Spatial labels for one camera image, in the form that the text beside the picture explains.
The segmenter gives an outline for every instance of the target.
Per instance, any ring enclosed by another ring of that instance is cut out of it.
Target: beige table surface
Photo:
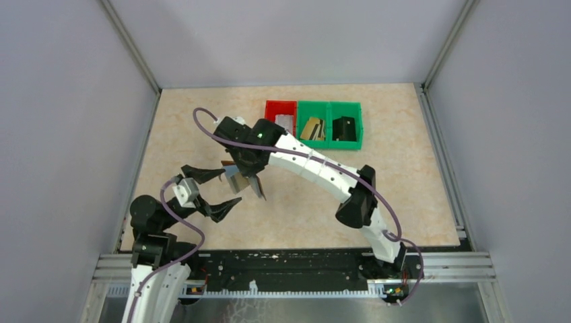
[[[368,164],[376,169],[377,189],[393,206],[403,227],[403,236],[422,246],[459,245],[455,223],[413,84],[296,85],[271,87],[225,87],[165,89],[159,102],[143,159],[135,196],[159,197],[165,181],[188,164],[219,168],[230,160],[224,148],[204,135],[192,118],[202,106],[218,117],[241,116],[253,126],[263,118],[265,100],[327,100],[361,102],[364,142],[361,151],[321,151],[348,166]],[[200,120],[211,131],[206,115]],[[195,213],[190,222],[206,235],[203,249],[254,248],[344,248],[368,246],[356,229],[335,218],[339,203],[319,186],[268,166],[260,174],[267,201],[251,188],[238,194],[238,203],[220,223]],[[211,204],[232,199],[228,183],[218,179],[200,186]],[[168,190],[166,198],[174,195]],[[383,217],[391,224],[388,212]],[[127,225],[122,250],[130,250],[133,232]],[[181,224],[168,230],[178,241],[196,243],[198,235]]]

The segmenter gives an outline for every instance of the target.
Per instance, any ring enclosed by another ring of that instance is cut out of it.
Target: metal frame
[[[154,113],[158,106],[160,99],[160,92],[162,89],[157,84],[152,72],[147,66],[141,53],[138,51],[133,39],[122,23],[119,15],[109,0],[97,0],[101,4],[101,8],[107,15],[110,23],[113,25],[116,33],[118,34],[121,42],[129,51],[133,62],[141,71],[151,88],[157,93],[157,98],[154,107]],[[455,217],[457,224],[457,231],[459,238],[467,239],[473,250],[477,250],[477,244],[471,239],[473,235],[470,231],[470,225],[467,222],[466,210],[460,196],[459,187],[455,179],[454,170],[450,164],[450,158],[446,150],[446,145],[440,131],[436,112],[430,100],[430,87],[433,84],[436,76],[441,70],[442,66],[450,54],[454,44],[456,43],[467,18],[472,14],[476,8],[479,0],[466,0],[450,34],[444,42],[434,64],[423,83],[415,83],[415,90],[417,92],[418,100],[426,128],[434,148],[434,155],[442,175],[442,181],[450,203],[452,214]],[[148,129],[152,127],[152,120],[148,124]],[[126,199],[124,207],[121,208],[123,212],[120,216],[124,220],[127,214],[129,201],[132,199],[134,193],[137,177],[141,168],[145,148],[148,141],[148,135],[145,142],[141,146],[139,159],[137,160],[137,169],[134,171],[131,183],[132,191],[129,198]],[[119,246],[121,236],[124,228],[124,221],[119,230],[117,247]],[[489,322],[511,322],[509,313],[506,309],[504,298],[500,291],[496,273],[487,252],[424,252],[425,259],[425,275],[426,278],[423,283],[477,283],[481,295],[481,304],[483,310],[486,312]],[[104,254],[101,255],[94,276],[92,284],[88,293],[86,306],[81,317],[81,322],[98,322],[100,314],[104,305],[106,297],[122,297],[125,291],[128,291],[131,276],[130,254]],[[368,291],[358,292],[333,292],[333,293],[263,293],[258,292],[257,289],[250,289],[244,292],[221,292],[221,293],[206,293],[204,297],[208,298],[229,298],[229,297],[245,297],[245,298],[271,298],[271,297],[378,297],[380,284],[398,283],[390,279],[369,280]],[[200,285],[201,281],[187,281],[190,285]]]

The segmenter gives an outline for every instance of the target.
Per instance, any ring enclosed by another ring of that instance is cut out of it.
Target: black object in green bin
[[[355,128],[355,118],[342,116],[333,121],[334,141],[357,141],[357,130]]]

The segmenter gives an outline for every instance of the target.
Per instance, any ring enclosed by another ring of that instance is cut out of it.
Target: wooden tabletop
[[[296,85],[165,89],[151,130],[135,196],[156,198],[169,178],[188,164],[219,168],[231,159],[224,148],[204,135],[193,122],[198,106],[218,117],[241,116],[247,124],[264,116],[266,100],[323,100],[361,102],[364,139],[360,151],[323,150],[331,159],[376,169],[376,187],[395,209],[403,236],[421,246],[457,246],[459,239],[436,159],[413,84]],[[200,120],[211,131],[207,116]],[[368,246],[356,229],[335,218],[339,203],[319,186],[286,170],[268,166],[259,177],[267,201],[250,188],[243,200],[220,223],[195,213],[190,222],[206,235],[203,249],[345,248]],[[202,197],[218,204],[236,197],[218,179],[200,186]],[[174,195],[168,190],[170,199]],[[385,220],[394,229],[386,210]],[[130,250],[133,233],[127,227],[121,244]],[[181,224],[168,230],[178,241],[198,242],[198,235]]]

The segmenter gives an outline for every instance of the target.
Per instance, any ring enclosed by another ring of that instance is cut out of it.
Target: gray wall
[[[0,10],[0,320],[76,322],[154,94],[96,1]]]
[[[515,322],[571,315],[571,1],[482,1],[430,90]]]
[[[464,0],[114,0],[162,87],[423,81]]]

